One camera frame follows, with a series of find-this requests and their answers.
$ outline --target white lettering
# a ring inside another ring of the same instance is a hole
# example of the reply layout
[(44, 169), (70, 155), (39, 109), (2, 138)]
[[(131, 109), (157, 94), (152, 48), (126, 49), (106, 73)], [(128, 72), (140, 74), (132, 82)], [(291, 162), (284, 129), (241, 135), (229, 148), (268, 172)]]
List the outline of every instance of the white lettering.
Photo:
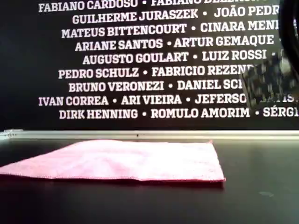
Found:
[(246, 14), (245, 7), (235, 7), (235, 5), (231, 5), (230, 8), (223, 7), (217, 8), (217, 12), (214, 13), (214, 17), (237, 17), (244, 16)]
[(232, 31), (246, 31), (245, 25), (240, 22), (202, 22), (200, 30), (206, 32), (232, 32)]
[(163, 91), (164, 81), (108, 82), (110, 91)]
[(263, 109), (264, 117), (298, 117), (297, 107), (265, 107)]
[(204, 66), (173, 66), (173, 67), (152, 67), (152, 76), (202, 76), (206, 69)]
[(138, 111), (136, 109), (116, 109), (116, 110), (87, 110), (87, 119), (136, 119)]
[(238, 75), (244, 73), (252, 64), (225, 64), (225, 65), (208, 65), (208, 75)]
[(165, 119), (165, 118), (197, 118), (199, 111), (196, 108), (187, 109), (151, 109), (152, 119)]
[(220, 90), (219, 80), (178, 80), (178, 90)]
[(249, 108), (204, 108), (201, 118), (249, 118)]
[(198, 9), (143, 11), (138, 19), (139, 21), (197, 19), (197, 12)]
[(220, 94), (197, 94), (196, 104), (245, 104), (245, 94), (220, 93)]

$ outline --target fabiano cardoso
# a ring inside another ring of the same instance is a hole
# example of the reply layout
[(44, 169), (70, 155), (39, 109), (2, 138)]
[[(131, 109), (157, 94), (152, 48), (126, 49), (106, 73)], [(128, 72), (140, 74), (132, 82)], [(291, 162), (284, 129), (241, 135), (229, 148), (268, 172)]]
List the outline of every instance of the fabiano cardoso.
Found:
[(113, 54), (84, 56), (83, 65), (187, 62), (189, 52)]
[(39, 13), (67, 12), (83, 10), (99, 10), (105, 8), (129, 8), (137, 7), (138, 0), (89, 0), (71, 2), (39, 3)]

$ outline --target dark object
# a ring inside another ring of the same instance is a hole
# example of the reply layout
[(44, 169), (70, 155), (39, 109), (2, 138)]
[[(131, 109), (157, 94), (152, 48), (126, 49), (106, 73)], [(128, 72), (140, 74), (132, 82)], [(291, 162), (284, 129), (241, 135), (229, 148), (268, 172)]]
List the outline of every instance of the dark object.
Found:
[(265, 104), (274, 104), (288, 94), (295, 100), (298, 99), (299, 43), (294, 18), (296, 24), (299, 24), (299, 3), (295, 0), (281, 0), (278, 22), (284, 55), (276, 54), (240, 75), (247, 106), (251, 110), (259, 109)]
[[(0, 165), (74, 142), (0, 141)], [(298, 144), (216, 140), (224, 189), (2, 178), (1, 224), (298, 224)]]

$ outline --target black table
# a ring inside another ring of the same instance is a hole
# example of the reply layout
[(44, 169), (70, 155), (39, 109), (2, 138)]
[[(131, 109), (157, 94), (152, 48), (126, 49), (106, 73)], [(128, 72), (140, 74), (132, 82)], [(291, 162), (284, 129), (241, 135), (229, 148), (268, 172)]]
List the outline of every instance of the black table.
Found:
[[(75, 140), (0, 142), (0, 166)], [(224, 188), (0, 179), (0, 223), (298, 224), (299, 141), (215, 141)]]

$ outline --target blurry object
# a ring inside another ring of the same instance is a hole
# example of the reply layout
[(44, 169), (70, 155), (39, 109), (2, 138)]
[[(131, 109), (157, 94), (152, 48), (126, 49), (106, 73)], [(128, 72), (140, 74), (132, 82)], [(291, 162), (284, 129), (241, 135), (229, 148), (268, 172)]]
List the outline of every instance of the blurry object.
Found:
[(44, 179), (225, 181), (211, 142), (84, 141), (1, 167), (0, 175)]
[(294, 24), (299, 24), (298, 1), (280, 1), (278, 23), (284, 55), (276, 54), (240, 74), (247, 105), (251, 110), (282, 100), (288, 94), (295, 100), (299, 99), (299, 43), (294, 27)]
[(289, 60), (278, 54), (240, 74), (240, 79), (251, 110), (282, 101), (289, 94), (299, 96), (295, 72)]

